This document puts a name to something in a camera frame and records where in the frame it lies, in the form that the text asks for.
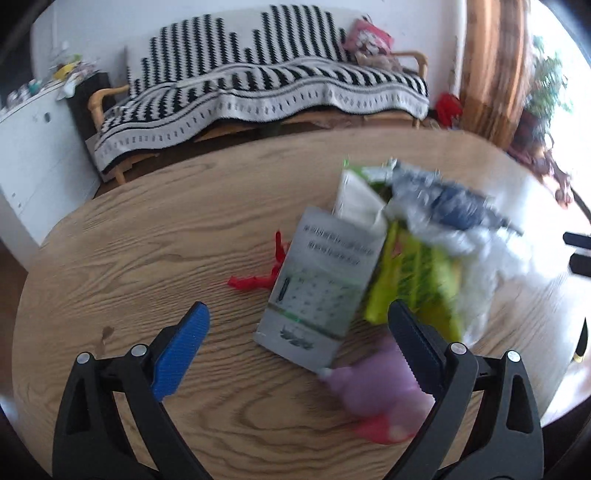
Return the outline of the green snack wrapper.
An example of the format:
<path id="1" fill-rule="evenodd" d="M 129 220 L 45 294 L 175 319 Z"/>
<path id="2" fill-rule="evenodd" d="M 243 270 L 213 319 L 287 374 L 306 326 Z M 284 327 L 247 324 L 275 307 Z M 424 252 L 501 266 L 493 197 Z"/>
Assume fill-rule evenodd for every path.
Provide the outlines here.
<path id="1" fill-rule="evenodd" d="M 334 207 L 335 217 L 385 239 L 363 300 L 363 320 L 383 325 L 391 303 L 401 300 L 446 340 L 460 341 L 463 329 L 456 308 L 460 262 L 412 234 L 407 221 L 394 214 L 378 192 L 385 184 L 372 181 L 371 173 L 369 167 L 345 162 Z"/>

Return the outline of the green potted plant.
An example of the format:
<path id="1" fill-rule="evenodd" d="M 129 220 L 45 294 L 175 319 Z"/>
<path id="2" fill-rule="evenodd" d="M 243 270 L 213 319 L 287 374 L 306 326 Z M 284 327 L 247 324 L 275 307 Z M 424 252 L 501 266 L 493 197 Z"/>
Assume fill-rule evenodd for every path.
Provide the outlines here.
<path id="1" fill-rule="evenodd" d="M 554 113 L 558 108 L 570 110 L 561 100 L 568 84 L 562 69 L 559 55 L 547 54 L 542 37 L 535 36 L 533 76 L 508 153 L 538 175 L 548 175 L 551 170 L 546 153 L 554 146 L 550 133 Z"/>

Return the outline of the black trash bin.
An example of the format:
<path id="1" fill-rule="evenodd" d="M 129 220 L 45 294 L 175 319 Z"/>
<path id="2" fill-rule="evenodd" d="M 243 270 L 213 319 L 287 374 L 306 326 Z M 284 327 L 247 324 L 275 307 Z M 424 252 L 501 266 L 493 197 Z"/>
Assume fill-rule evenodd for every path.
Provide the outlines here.
<path id="1" fill-rule="evenodd" d="M 581 363 L 584 360 L 589 345 L 589 328 L 587 320 L 584 320 L 581 334 L 576 345 L 572 360 Z"/>

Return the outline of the pink plush doll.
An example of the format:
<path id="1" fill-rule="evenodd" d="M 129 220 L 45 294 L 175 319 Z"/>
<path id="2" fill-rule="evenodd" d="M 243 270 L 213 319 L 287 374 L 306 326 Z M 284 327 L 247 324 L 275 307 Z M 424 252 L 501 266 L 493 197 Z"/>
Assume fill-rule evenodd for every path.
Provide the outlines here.
<path id="1" fill-rule="evenodd" d="M 344 49 L 352 54 L 360 66 L 402 72 L 400 62 L 394 57 L 394 38 L 386 31 L 365 19 L 358 19 L 346 34 Z"/>

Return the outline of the white tissue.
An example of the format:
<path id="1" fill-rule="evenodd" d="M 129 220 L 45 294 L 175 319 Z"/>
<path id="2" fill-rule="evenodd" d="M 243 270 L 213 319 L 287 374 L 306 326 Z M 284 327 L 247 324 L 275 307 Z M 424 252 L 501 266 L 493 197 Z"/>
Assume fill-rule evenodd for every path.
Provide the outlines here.
<path id="1" fill-rule="evenodd" d="M 450 342 L 475 345 L 485 334 L 497 290 L 530 270 L 532 254 L 527 239 L 512 228 L 478 226 L 461 231 L 426 221 L 412 225 L 411 232 L 443 251 L 459 267 L 452 318 L 444 322 L 450 331 L 443 336 Z"/>

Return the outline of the pink plastic wrapper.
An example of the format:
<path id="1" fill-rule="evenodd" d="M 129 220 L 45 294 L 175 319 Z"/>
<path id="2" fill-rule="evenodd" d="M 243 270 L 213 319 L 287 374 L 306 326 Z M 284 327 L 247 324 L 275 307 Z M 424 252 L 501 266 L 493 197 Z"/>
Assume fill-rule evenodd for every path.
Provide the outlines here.
<path id="1" fill-rule="evenodd" d="M 356 436 L 376 444 L 412 439 L 435 404 L 391 336 L 383 337 L 370 356 L 353 365 L 322 369 L 318 377 L 356 417 Z"/>

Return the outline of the red bag on floor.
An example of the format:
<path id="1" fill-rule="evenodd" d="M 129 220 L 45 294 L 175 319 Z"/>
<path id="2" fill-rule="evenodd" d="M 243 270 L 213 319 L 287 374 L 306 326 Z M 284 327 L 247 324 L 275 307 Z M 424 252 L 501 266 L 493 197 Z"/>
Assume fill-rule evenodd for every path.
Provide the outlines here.
<path id="1" fill-rule="evenodd" d="M 463 115 L 460 99 L 451 93 L 442 93 L 436 102 L 437 119 L 445 128 L 455 128 Z"/>

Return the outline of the white cabinet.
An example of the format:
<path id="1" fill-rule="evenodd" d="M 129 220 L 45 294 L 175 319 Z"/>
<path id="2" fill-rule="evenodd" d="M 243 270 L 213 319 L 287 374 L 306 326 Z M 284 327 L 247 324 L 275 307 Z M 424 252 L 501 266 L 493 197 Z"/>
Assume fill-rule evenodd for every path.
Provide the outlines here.
<path id="1" fill-rule="evenodd" d="M 26 269 L 100 185 L 56 83 L 1 114 L 1 242 Z"/>

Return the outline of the blue white wrapper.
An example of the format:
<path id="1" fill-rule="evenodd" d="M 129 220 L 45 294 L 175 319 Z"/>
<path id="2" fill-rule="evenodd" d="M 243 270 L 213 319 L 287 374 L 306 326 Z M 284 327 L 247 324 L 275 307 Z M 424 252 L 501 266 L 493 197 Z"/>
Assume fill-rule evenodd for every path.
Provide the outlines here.
<path id="1" fill-rule="evenodd" d="M 386 211 L 408 224 L 440 226 L 460 232 L 475 228 L 507 230 L 523 235 L 520 227 L 502 215 L 488 198 L 438 171 L 423 170 L 394 160 L 387 175 L 392 197 Z"/>

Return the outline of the grey white paper box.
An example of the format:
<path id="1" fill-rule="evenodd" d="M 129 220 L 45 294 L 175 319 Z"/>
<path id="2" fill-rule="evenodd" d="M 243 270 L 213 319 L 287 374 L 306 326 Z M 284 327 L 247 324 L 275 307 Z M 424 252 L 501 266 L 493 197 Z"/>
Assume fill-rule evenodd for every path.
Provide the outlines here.
<path id="1" fill-rule="evenodd" d="M 308 207 L 297 225 L 253 340 L 311 372 L 332 364 L 386 235 Z"/>

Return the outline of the black white striped sofa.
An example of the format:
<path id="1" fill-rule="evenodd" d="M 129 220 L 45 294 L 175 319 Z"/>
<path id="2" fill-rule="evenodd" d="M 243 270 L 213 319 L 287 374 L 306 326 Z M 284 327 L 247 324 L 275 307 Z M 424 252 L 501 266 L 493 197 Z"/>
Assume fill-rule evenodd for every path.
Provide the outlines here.
<path id="1" fill-rule="evenodd" d="M 365 66 L 346 48 L 356 10 L 270 5 L 195 16 L 127 44 L 127 98 L 104 116 L 93 157 L 109 173 L 135 152 L 183 143 L 222 120 L 276 122 L 308 109 L 424 119 L 425 77 Z"/>

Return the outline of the brown orange curtain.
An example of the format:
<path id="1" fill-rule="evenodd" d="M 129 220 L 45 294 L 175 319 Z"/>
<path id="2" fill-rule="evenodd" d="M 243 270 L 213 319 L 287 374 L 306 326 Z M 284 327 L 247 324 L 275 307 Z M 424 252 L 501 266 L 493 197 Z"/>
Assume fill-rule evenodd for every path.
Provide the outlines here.
<path id="1" fill-rule="evenodd" d="M 469 1 L 461 77 L 461 128 L 509 147 L 532 78 L 533 41 L 525 0 Z"/>

